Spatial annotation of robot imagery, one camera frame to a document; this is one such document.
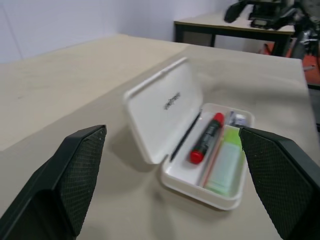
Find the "thin black pen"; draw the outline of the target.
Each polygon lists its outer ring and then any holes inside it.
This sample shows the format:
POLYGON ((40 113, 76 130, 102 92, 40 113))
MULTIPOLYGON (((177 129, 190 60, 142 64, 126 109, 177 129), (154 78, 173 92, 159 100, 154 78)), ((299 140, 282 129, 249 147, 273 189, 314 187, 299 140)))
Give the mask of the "thin black pen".
POLYGON ((191 125, 189 126, 189 128, 187 129, 185 134, 183 135, 183 137, 180 139, 179 143, 177 144, 176 148, 174 149, 174 151, 170 157, 170 160, 169 160, 170 162, 172 162, 174 160, 174 158, 178 154, 180 148, 184 145, 184 142, 186 141, 190 132, 193 130, 193 128, 194 128, 195 124, 197 123, 198 119, 200 118, 201 114, 202 114, 202 110, 199 111, 199 113, 197 114, 197 116, 195 117, 195 119, 193 120, 193 122, 191 123, 191 125))

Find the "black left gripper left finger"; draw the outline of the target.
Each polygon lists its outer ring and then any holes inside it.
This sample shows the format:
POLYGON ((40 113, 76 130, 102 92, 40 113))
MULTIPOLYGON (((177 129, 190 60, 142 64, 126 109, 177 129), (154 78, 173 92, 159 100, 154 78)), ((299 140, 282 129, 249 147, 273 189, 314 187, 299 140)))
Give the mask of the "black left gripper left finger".
POLYGON ((76 240, 96 188, 105 125, 67 136, 0 218, 0 240, 76 240))

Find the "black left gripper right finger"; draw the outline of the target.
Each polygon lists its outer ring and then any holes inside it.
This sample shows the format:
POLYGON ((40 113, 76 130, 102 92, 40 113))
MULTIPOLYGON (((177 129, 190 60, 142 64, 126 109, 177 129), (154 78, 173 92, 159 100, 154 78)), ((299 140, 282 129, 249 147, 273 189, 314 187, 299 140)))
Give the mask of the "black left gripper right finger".
POLYGON ((239 130, 255 191, 283 240, 320 240, 320 166, 293 140, 239 130))

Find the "white open pencil case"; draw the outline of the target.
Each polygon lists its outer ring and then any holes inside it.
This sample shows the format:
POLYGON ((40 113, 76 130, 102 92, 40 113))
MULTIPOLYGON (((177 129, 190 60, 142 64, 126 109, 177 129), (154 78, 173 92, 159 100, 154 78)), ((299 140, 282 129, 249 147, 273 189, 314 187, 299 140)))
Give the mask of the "white open pencil case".
POLYGON ((144 161, 161 166, 160 178, 166 187, 220 210, 229 211, 239 206, 248 168, 244 152, 229 196, 207 190, 204 184, 218 155, 225 128, 235 127, 228 125, 230 112, 246 116, 246 127, 254 126, 252 113, 204 103, 203 92, 190 61, 185 57, 175 60, 127 91, 124 104, 129 126, 144 161), (170 162, 173 151, 200 110, 197 123, 170 162), (193 164, 190 162, 192 148, 216 113, 224 114, 224 125, 213 138, 203 161, 193 164))

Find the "black marker with red cap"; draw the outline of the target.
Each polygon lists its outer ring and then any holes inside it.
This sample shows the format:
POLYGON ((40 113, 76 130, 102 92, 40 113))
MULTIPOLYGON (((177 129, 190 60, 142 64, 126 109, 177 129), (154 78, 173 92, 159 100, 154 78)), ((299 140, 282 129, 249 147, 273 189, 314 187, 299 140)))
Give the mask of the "black marker with red cap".
POLYGON ((204 160, 211 142, 223 127, 224 122, 225 116, 223 113, 218 112, 214 115, 189 154, 189 160, 192 164, 197 165, 204 160))

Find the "black equipment on table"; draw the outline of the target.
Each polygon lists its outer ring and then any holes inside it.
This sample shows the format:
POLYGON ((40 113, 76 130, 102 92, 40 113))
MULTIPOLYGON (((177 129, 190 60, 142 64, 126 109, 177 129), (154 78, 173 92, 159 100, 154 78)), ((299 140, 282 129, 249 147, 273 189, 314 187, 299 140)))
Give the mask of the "black equipment on table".
POLYGON ((226 23, 236 21, 247 6, 252 6, 248 15, 250 27, 279 30, 291 25, 297 12, 295 0, 237 0, 224 14, 226 23))

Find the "beige table with black frame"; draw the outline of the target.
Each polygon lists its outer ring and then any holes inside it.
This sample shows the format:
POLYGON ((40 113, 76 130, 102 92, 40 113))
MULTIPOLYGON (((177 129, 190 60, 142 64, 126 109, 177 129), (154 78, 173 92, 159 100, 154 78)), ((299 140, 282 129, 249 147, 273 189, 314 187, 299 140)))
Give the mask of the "beige table with black frame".
POLYGON ((271 54, 283 57, 286 55, 285 47, 290 43, 294 34, 292 26, 285 26, 279 30, 253 28, 245 17, 239 17, 233 23, 226 23, 222 13, 207 13, 195 17, 184 18, 174 22, 174 41, 183 43, 185 33, 210 35, 210 47, 215 47, 216 36, 234 37, 250 40, 273 42, 271 54))

